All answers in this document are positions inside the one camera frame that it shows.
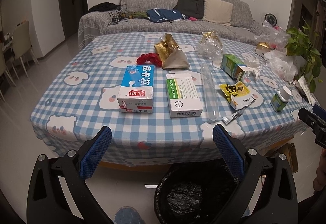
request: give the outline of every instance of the silver screw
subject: silver screw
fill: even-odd
[[[45,159],[45,155],[44,155],[44,154],[39,155],[39,161],[42,161],[42,160],[44,160],[44,159]]]
[[[74,155],[76,155],[76,151],[75,150],[68,151],[68,157],[73,157]]]
[[[248,150],[248,153],[249,153],[250,155],[252,155],[252,156],[257,155],[257,151],[254,150],[254,149],[249,149],[249,150]]]
[[[281,160],[286,160],[286,156],[284,154],[279,154]]]

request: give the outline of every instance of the floor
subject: floor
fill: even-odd
[[[78,53],[77,35],[56,48],[48,57],[40,60],[40,66],[34,64],[28,69],[29,78],[20,71],[20,80],[14,81],[17,87],[10,87],[4,95],[6,103],[0,101],[0,188],[17,214],[26,221],[26,200],[29,181],[36,158],[41,153],[55,157],[43,141],[36,138],[29,121],[30,114],[46,91],[52,80]],[[326,81],[326,69],[322,68],[322,78]],[[325,83],[318,84],[316,97],[322,107],[326,107],[323,95]],[[314,143],[314,135],[307,130],[296,135],[295,143],[299,172],[294,174],[298,200],[313,194],[312,183],[316,176],[321,148]],[[154,188],[164,173],[144,173],[119,171],[98,167],[94,176],[86,180],[87,186],[108,216],[114,220],[121,207],[135,208],[147,224],[159,224],[154,209]],[[77,216],[80,213],[75,206],[66,186],[61,179],[68,203]],[[250,208],[257,201],[261,184],[258,184]]]

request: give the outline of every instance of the blue and white milk carton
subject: blue and white milk carton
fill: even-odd
[[[122,112],[153,112],[153,77],[153,65],[127,66],[117,98]]]

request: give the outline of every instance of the trash can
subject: trash can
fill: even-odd
[[[223,159],[174,164],[157,186],[156,216],[161,224],[209,224],[238,183]]]

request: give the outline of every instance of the chair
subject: chair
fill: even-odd
[[[15,53],[15,57],[11,59],[11,63],[12,63],[12,68],[13,68],[17,78],[19,79],[18,74],[15,69],[15,66],[14,66],[14,61],[17,59],[20,59],[20,61],[22,63],[22,67],[24,68],[25,74],[28,77],[26,68],[24,66],[24,62],[22,60],[22,56],[29,51],[34,60],[34,63],[36,65],[39,65],[39,62],[32,50],[31,40],[29,38],[29,22],[28,21],[25,21],[21,25],[17,26],[16,29],[14,30],[13,40],[12,40],[12,49]]]
[[[7,77],[10,79],[10,81],[14,84],[14,86],[16,86],[15,82],[13,81],[13,79],[9,73],[9,70],[7,70],[7,65],[6,65],[6,61],[4,59],[3,52],[2,52],[2,50],[0,50],[0,75],[2,75],[3,73],[6,73]],[[0,95],[3,99],[3,101],[5,102],[1,90],[0,90]]]

